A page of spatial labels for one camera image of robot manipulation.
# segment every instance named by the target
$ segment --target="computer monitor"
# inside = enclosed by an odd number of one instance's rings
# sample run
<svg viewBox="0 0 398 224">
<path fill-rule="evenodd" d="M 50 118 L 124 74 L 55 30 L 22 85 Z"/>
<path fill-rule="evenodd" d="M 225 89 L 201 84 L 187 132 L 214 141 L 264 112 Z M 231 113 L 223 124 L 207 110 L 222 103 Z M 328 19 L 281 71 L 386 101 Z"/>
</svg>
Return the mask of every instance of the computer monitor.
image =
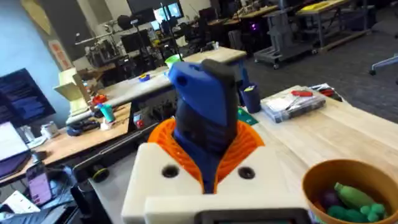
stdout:
<svg viewBox="0 0 398 224">
<path fill-rule="evenodd" d="M 148 36 L 148 30 L 141 30 L 140 35 L 145 47 L 152 45 Z M 142 47 L 141 40 L 137 32 L 129 35 L 124 35 L 121 37 L 121 40 L 124 49 L 126 50 L 126 53 L 139 50 Z"/>
<path fill-rule="evenodd" d="M 26 69 L 0 77 L 0 123 L 18 128 L 51 114 L 54 108 Z"/>
<path fill-rule="evenodd" d="M 152 25 L 152 28 L 154 28 L 154 30 L 159 30 L 160 29 L 159 22 L 152 21 L 152 22 L 150 22 L 150 24 Z"/>
<path fill-rule="evenodd" d="M 184 17 L 181 5 L 179 2 L 173 3 L 173 4 L 169 4 L 167 6 L 167 8 L 169 9 L 169 12 L 171 14 L 171 16 L 175 16 L 177 19 Z"/>
<path fill-rule="evenodd" d="M 166 16 L 167 16 L 167 19 L 170 19 L 169 13 L 167 12 L 167 8 L 165 8 L 165 11 L 163 10 L 163 8 L 158 8 L 158 9 L 154 10 L 154 15 L 155 15 L 156 21 L 160 24 L 162 23 L 163 20 L 166 20 Z"/>
<path fill-rule="evenodd" d="M 202 9 L 199 11 L 199 16 L 204 18 L 207 22 L 213 21 L 217 19 L 216 10 L 212 7 L 208 7 L 206 9 Z"/>
<path fill-rule="evenodd" d="M 132 12 L 131 19 L 132 19 L 132 21 L 137 19 L 138 22 L 136 25 L 139 26 L 139 25 L 143 25 L 148 22 L 152 22 L 156 18 L 154 15 L 154 10 L 152 8 L 148 8 L 148 9 L 144 9 L 144 10 L 141 10 L 138 12 Z"/>
</svg>

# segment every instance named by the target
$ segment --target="smartphone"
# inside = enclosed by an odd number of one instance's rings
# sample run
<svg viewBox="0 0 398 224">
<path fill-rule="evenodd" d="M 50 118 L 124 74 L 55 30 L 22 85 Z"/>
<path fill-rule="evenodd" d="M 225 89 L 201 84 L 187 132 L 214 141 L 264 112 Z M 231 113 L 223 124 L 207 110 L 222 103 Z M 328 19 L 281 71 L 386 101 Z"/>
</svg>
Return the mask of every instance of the smartphone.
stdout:
<svg viewBox="0 0 398 224">
<path fill-rule="evenodd" d="M 52 198 L 50 182 L 42 162 L 38 162 L 26 170 L 30 197 L 36 205 L 43 205 Z"/>
</svg>

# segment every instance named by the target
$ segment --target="yellow object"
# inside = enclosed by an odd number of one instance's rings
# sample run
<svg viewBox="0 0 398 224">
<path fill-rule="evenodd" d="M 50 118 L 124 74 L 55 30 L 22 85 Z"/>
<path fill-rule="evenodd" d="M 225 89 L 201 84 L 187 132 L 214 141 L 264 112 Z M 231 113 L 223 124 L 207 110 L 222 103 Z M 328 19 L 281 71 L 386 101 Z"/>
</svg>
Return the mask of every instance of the yellow object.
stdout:
<svg viewBox="0 0 398 224">
<path fill-rule="evenodd" d="M 51 34 L 50 21 L 37 0 L 21 0 L 22 6 L 31 18 L 48 34 Z"/>
<path fill-rule="evenodd" d="M 329 2 L 327 1 L 323 1 L 323 2 L 318 2 L 309 6 L 305 6 L 304 8 L 301 9 L 301 11 L 311 11 L 311 10 L 316 10 L 319 9 L 321 7 L 325 7 L 329 5 Z"/>
</svg>

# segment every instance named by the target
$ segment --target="bowl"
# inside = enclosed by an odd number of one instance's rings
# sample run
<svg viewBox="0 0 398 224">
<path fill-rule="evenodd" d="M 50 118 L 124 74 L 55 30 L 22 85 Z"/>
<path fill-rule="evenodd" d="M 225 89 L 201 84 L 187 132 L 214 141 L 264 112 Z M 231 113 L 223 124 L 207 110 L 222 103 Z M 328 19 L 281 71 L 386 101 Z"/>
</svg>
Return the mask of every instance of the bowl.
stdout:
<svg viewBox="0 0 398 224">
<path fill-rule="evenodd" d="M 389 215 L 375 224 L 398 221 L 398 184 L 378 168 L 361 161 L 337 159 L 321 162 L 304 175 L 302 188 L 310 210 L 327 224 L 353 224 L 333 218 L 314 205 L 319 195 L 339 182 L 363 191 L 377 203 L 382 203 Z"/>
</svg>

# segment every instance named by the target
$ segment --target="white mug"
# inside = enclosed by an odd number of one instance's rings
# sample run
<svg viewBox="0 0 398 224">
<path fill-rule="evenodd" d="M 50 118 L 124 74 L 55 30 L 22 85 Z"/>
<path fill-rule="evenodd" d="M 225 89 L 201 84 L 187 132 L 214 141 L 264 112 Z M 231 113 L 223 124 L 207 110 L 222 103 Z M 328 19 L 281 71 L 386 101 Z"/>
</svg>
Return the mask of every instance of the white mug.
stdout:
<svg viewBox="0 0 398 224">
<path fill-rule="evenodd" d="M 53 121 L 50 121 L 48 124 L 43 124 L 40 132 L 47 139 L 52 139 L 55 136 L 60 134 L 58 131 L 57 125 L 55 125 L 55 123 Z"/>
</svg>

